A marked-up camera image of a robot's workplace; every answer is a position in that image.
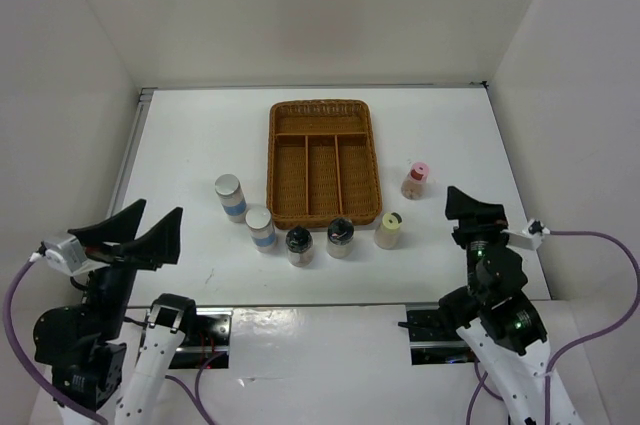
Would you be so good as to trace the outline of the pink-lid spice jar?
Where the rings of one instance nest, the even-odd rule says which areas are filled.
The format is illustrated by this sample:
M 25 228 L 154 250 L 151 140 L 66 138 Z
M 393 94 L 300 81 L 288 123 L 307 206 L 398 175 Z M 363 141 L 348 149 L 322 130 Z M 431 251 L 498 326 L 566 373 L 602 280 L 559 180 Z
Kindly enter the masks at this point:
M 426 163 L 415 162 L 409 169 L 401 185 L 402 195 L 410 200 L 419 200 L 426 190 L 429 167 Z

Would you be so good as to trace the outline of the yellow-lid spice jar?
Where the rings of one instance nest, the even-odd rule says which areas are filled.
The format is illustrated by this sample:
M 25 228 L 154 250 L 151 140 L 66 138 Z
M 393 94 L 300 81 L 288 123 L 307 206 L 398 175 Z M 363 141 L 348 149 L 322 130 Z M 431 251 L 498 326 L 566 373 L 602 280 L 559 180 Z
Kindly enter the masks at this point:
M 401 235 L 402 223 L 403 219 L 399 213 L 385 213 L 374 233 L 375 244 L 382 249 L 395 248 Z

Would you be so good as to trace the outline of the silver-lid jar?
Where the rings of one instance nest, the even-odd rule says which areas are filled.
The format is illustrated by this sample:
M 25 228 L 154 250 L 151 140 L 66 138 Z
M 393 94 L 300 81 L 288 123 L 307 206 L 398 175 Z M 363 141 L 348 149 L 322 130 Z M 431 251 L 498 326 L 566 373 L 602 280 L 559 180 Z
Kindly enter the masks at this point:
M 223 174 L 216 179 L 214 186 L 227 218 L 231 222 L 242 223 L 247 203 L 239 179 L 233 174 Z

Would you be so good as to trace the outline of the white-lid jar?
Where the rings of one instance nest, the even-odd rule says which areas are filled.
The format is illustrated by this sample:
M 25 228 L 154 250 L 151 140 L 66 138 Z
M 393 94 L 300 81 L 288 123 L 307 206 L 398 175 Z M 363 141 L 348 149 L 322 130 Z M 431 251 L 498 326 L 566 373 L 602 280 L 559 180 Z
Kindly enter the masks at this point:
M 271 212 L 266 207 L 251 207 L 245 215 L 245 223 L 258 251 L 267 253 L 275 247 L 277 235 Z

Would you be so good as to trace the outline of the black-cap spice jar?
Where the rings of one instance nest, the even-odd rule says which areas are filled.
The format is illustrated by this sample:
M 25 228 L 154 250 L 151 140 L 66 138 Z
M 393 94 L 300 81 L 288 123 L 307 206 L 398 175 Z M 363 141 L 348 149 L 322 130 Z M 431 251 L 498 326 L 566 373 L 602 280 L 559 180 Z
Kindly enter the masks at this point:
M 287 257 L 291 265 L 303 268 L 312 262 L 314 242 L 308 229 L 296 226 L 289 230 L 286 234 L 285 244 Z
M 336 259 L 346 258 L 353 249 L 355 228 L 352 221 L 338 217 L 327 227 L 327 253 Z

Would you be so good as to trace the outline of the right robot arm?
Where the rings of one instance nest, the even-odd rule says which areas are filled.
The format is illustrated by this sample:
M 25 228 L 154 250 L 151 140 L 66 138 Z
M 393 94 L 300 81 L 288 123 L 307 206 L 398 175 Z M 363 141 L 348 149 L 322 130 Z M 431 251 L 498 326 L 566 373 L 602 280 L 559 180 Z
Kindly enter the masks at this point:
M 466 256 L 467 283 L 439 300 L 439 329 L 470 347 L 512 423 L 581 423 L 559 374 L 548 368 L 548 333 L 524 292 L 528 278 L 509 245 L 503 206 L 450 186 L 445 216 Z

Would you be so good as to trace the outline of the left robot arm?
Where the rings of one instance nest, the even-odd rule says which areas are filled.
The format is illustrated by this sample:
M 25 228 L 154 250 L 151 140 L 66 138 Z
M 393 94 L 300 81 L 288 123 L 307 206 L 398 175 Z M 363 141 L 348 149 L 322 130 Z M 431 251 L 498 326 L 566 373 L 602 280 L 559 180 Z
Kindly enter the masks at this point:
M 118 342 L 136 275 L 175 265 L 183 210 L 176 207 L 145 234 L 138 228 L 143 199 L 106 220 L 45 239 L 47 264 L 69 277 L 88 277 L 77 305 L 45 312 L 36 322 L 36 362 L 52 371 L 52 397 L 66 424 L 103 424 L 99 410 L 115 398 L 117 424 L 150 423 L 179 345 L 199 332 L 193 299 L 164 293 L 152 302 L 132 378 L 121 385 L 127 346 Z

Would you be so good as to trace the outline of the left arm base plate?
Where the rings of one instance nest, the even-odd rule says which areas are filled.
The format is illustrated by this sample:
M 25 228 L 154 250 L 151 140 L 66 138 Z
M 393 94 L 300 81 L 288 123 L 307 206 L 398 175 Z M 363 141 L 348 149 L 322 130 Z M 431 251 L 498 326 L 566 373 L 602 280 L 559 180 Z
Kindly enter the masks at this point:
M 137 326 L 141 332 L 136 346 L 140 355 L 146 335 L 149 318 L 152 322 L 167 320 L 172 325 L 178 316 L 177 310 L 158 307 L 150 310 L 132 310 L 125 315 L 124 322 Z M 176 348 L 169 365 L 170 370 L 198 370 L 210 358 L 208 369 L 227 369 L 229 366 L 230 337 L 233 311 L 230 308 L 198 307 L 197 317 L 181 344 Z

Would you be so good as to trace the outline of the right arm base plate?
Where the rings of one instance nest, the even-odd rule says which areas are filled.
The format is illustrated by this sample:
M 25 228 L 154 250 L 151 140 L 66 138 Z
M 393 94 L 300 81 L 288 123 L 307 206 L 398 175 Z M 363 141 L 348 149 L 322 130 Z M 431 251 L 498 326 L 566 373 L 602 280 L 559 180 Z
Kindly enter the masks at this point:
M 475 354 L 433 305 L 407 306 L 398 326 L 408 334 L 413 366 L 472 363 Z

